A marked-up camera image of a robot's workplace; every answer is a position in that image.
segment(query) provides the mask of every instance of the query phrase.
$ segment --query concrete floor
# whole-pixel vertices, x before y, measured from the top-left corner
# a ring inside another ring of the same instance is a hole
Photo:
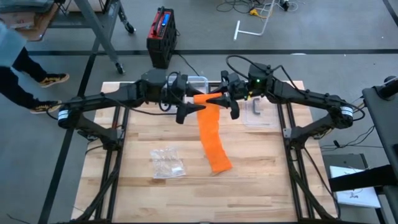
[[[164,5],[175,10],[177,28],[181,36],[179,50],[194,49],[398,49],[398,27],[382,1],[373,0],[303,0],[295,12],[285,13],[276,9],[263,37],[240,34],[233,42],[237,20],[246,30],[260,30],[259,19],[237,12],[216,12],[222,0],[124,0],[124,8],[130,22],[137,29],[134,36],[117,22],[113,44],[118,50],[146,49],[146,36],[157,7]],[[398,1],[390,0],[395,10]],[[91,30],[50,29],[42,42],[29,43],[29,50],[91,50],[94,42]],[[220,71],[226,70],[225,55],[187,55],[185,58],[209,80],[219,80]],[[303,80],[313,91],[329,92],[353,101],[366,87],[378,85],[398,70],[397,55],[247,55],[255,62],[273,67],[282,64],[294,80]],[[30,77],[18,74],[20,84],[42,100],[68,100],[75,96],[83,75],[87,56],[34,57],[49,72],[67,72],[71,75],[62,85],[42,89]],[[116,73],[114,65],[105,56],[96,58],[86,94],[97,94],[102,82],[134,81],[152,68],[148,56],[123,56],[126,74]],[[248,69],[242,61],[233,61],[241,71]],[[171,71],[192,73],[179,57],[173,57]],[[282,73],[276,75],[285,80]],[[0,223],[17,223],[8,219],[7,213],[37,223],[52,178],[65,131],[46,115],[32,115],[24,108],[13,105],[0,96]],[[314,119],[325,115],[312,109]],[[365,132],[372,122],[370,117],[359,121],[347,130],[333,131],[320,141],[331,144],[337,139],[348,142]],[[363,142],[380,146],[378,136],[372,133]],[[50,222],[67,221],[83,166],[86,140],[74,135],[67,163],[58,188]],[[371,167],[387,164],[383,150],[372,148],[344,148],[329,154],[363,153]],[[389,223],[391,215],[386,212]],[[343,207],[343,220],[378,223],[374,210]]]

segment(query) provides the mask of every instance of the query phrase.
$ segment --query orange towel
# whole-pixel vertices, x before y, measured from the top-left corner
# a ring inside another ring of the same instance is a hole
[[[195,95],[195,104],[205,105],[206,109],[197,111],[200,130],[200,141],[205,148],[213,173],[219,173],[232,168],[232,164],[226,156],[218,135],[218,120],[220,108],[218,105],[206,103],[206,100],[221,96],[221,93]]]

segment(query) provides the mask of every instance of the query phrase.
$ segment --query wooden tabletop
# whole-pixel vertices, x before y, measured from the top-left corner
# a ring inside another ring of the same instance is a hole
[[[303,88],[302,82],[295,84]],[[119,83],[108,82],[103,83],[102,91],[118,88]],[[153,104],[140,109],[159,112],[159,107]],[[308,107],[293,105],[293,109],[298,126],[312,122]],[[174,116],[149,116],[130,111],[113,222],[297,221],[276,106],[269,104],[263,110],[276,126],[248,127],[243,124],[244,112],[241,118],[232,120],[229,110],[220,109],[220,138],[233,168],[216,176],[211,175],[195,114],[180,125],[175,123]],[[98,110],[94,122],[108,128],[113,113],[114,108]],[[99,145],[98,141],[88,147]],[[309,139],[306,146],[326,180],[318,141]],[[154,179],[150,152],[168,147],[177,150],[186,175]],[[72,218],[81,215],[81,210],[98,193],[105,155],[102,149],[87,154]],[[333,200],[305,153],[303,159],[310,190],[335,216]],[[300,196],[303,214],[307,216],[301,190]]]

